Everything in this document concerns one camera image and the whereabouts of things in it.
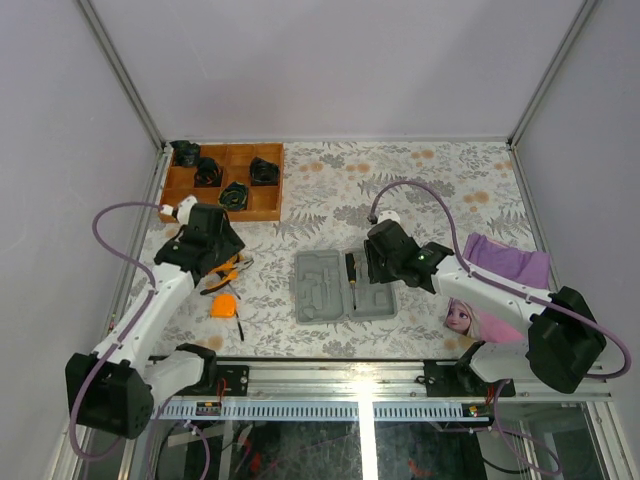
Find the orange black pliers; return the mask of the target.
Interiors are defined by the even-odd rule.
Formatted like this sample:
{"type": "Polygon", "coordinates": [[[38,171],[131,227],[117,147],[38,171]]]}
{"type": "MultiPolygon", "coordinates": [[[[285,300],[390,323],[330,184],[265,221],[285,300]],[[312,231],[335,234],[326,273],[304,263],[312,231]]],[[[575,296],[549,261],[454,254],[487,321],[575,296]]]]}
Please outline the orange black pliers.
{"type": "Polygon", "coordinates": [[[231,257],[227,262],[214,268],[211,274],[215,274],[218,280],[214,282],[208,288],[200,291],[201,296],[213,294],[226,286],[229,286],[232,281],[236,280],[239,274],[251,267],[254,263],[254,259],[246,257],[242,254],[237,254],[231,257]]]}

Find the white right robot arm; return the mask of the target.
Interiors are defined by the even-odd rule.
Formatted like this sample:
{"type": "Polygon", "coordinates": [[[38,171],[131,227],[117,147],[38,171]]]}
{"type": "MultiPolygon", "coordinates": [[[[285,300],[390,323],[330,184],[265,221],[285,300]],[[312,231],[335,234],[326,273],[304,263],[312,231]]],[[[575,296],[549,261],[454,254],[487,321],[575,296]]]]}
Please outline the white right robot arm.
{"type": "Polygon", "coordinates": [[[506,322],[517,342],[483,340],[456,369],[458,387],[478,394],[490,383],[528,375],[572,394],[603,352],[606,340],[583,296],[570,287],[553,293],[507,280],[467,264],[435,242],[419,245],[393,220],[369,230],[364,242],[369,281],[459,300],[506,322]]]}

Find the small black yellow screwdriver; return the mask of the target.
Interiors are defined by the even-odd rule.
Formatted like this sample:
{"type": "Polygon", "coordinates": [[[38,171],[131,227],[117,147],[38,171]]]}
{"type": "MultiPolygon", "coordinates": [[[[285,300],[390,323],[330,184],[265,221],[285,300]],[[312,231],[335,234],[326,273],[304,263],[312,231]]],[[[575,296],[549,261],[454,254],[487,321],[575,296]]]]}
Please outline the small black yellow screwdriver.
{"type": "Polygon", "coordinates": [[[352,306],[353,306],[353,310],[356,310],[357,309],[357,298],[356,298],[357,274],[356,274],[355,257],[352,253],[345,254],[345,264],[346,264],[347,278],[348,278],[350,290],[351,290],[352,306]]]}

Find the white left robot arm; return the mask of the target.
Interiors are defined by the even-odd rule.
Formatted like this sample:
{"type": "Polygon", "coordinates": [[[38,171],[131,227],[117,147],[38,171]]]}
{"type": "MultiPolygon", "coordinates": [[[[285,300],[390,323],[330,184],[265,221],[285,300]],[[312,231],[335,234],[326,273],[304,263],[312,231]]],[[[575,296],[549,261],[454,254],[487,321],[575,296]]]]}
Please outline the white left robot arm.
{"type": "Polygon", "coordinates": [[[144,270],[146,290],[91,353],[76,353],[67,362],[72,426],[134,439],[164,401],[186,389],[208,394],[218,385],[216,354],[205,347],[184,343],[154,366],[148,360],[178,307],[245,244],[223,208],[199,203],[194,196],[160,211],[180,227],[144,270]]]}

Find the grey plastic tool case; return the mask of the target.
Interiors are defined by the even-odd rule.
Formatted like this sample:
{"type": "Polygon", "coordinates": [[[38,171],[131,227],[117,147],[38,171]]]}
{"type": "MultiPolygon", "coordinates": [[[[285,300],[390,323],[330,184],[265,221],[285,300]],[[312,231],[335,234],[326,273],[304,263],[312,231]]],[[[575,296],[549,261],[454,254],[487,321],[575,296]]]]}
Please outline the grey plastic tool case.
{"type": "Polygon", "coordinates": [[[362,249],[296,253],[291,289],[295,294],[294,315],[300,325],[346,320],[373,322],[392,319],[398,313],[393,285],[369,283],[366,255],[362,249]],[[353,310],[347,278],[346,253],[352,253],[356,262],[356,310],[353,310]]]}

